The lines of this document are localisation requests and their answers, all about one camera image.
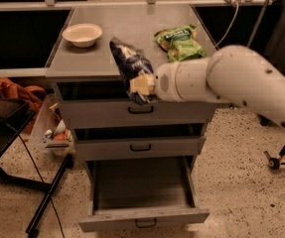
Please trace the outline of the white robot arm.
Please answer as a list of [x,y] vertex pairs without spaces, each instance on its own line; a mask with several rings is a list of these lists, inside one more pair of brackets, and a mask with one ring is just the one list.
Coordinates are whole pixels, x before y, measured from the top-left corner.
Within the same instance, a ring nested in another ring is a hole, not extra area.
[[227,46],[211,57],[165,63],[141,72],[130,91],[167,102],[231,103],[246,107],[285,129],[285,76],[243,46]]

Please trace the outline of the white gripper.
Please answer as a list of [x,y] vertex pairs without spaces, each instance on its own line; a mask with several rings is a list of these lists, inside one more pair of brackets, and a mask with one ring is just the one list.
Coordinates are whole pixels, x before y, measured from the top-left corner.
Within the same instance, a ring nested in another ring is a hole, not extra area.
[[176,86],[177,62],[160,65],[155,71],[155,77],[150,73],[140,73],[130,80],[130,91],[142,95],[155,92],[159,99],[166,102],[181,102],[182,98]]

